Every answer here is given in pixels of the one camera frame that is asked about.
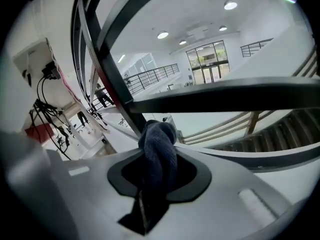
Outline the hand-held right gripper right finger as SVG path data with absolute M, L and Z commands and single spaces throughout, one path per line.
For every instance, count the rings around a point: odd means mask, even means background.
M 178 147 L 205 164 L 211 183 L 192 202 L 171 204 L 147 235 L 148 240 L 239 240 L 262 228 L 249 202 L 240 193 L 252 190 L 279 218 L 292 204 L 279 191 L 242 165 L 212 155 Z

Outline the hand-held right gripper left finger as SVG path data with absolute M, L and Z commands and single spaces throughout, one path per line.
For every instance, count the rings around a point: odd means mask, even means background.
M 51 175 L 66 202 L 78 233 L 78 240 L 150 240 L 118 223 L 134 204 L 111 186 L 111 166 L 139 153 L 139 149 L 80 160 L 62 160 L 50 150 Z

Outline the dark blue cloth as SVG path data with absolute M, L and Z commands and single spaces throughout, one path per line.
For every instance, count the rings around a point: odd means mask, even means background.
M 156 120 L 145 124 L 138 141 L 144 151 L 141 184 L 131 212 L 118 221 L 122 226 L 144 236 L 166 213 L 166 195 L 177 183 L 176 141 L 177 131 L 172 124 Z

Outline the dark wooden handrail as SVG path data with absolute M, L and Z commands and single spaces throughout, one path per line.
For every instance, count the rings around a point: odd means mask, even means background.
M 152 0 L 116 0 L 103 25 L 96 9 L 101 0 L 75 0 L 71 14 L 72 50 L 86 45 L 98 76 L 111 93 L 119 112 L 139 133 L 143 113 L 262 112 L 320 109 L 320 80 L 311 78 L 254 77 L 170 90 L 134 98 L 121 79 L 111 48 L 130 20 Z

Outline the black metal balcony railing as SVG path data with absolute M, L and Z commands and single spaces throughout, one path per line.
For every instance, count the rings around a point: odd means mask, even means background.
M 162 80 L 177 75 L 179 72 L 180 70 L 178 64 L 175 63 L 129 76 L 128 78 L 131 81 L 131 87 L 127 87 L 125 78 L 123 79 L 123 81 L 130 94 L 134 96 L 161 82 Z
M 242 57 L 243 58 L 251 57 L 256 52 L 261 50 L 268 42 L 272 40 L 273 38 L 268 38 L 268 39 L 256 41 L 256 42 L 241 46 L 240 49 L 241 49 Z

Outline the red top table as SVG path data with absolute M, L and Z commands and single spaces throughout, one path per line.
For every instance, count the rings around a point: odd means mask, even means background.
M 45 148 L 57 151 L 63 160 L 81 160 L 116 153 L 107 139 L 107 127 L 89 113 L 68 85 L 58 63 L 57 70 L 60 79 L 43 77 L 37 83 L 34 80 L 32 87 L 27 84 L 35 93 L 35 102 L 23 126 L 25 133 Z M 78 119 L 79 111 L 89 121 L 85 127 Z

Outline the dark staircase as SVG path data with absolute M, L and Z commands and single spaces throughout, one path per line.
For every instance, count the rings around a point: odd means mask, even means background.
M 224 144 L 213 150 L 230 152 L 275 152 L 300 148 L 320 142 L 320 108 L 301 109 L 267 128 Z

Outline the glass entrance door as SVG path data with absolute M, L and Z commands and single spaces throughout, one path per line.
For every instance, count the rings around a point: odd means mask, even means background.
M 205 84 L 218 82 L 221 78 L 220 69 L 218 66 L 203 68 L 202 73 Z

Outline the white table control box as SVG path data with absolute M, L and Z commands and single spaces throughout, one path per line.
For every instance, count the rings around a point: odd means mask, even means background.
M 61 78 L 47 38 L 38 40 L 21 50 L 13 57 L 13 62 L 30 87 L 33 81 L 37 83 L 42 78 L 49 80 Z

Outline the large window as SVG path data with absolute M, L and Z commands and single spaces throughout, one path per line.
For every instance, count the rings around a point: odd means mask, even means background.
M 223 40 L 188 50 L 186 55 L 192 70 L 229 64 L 227 50 Z

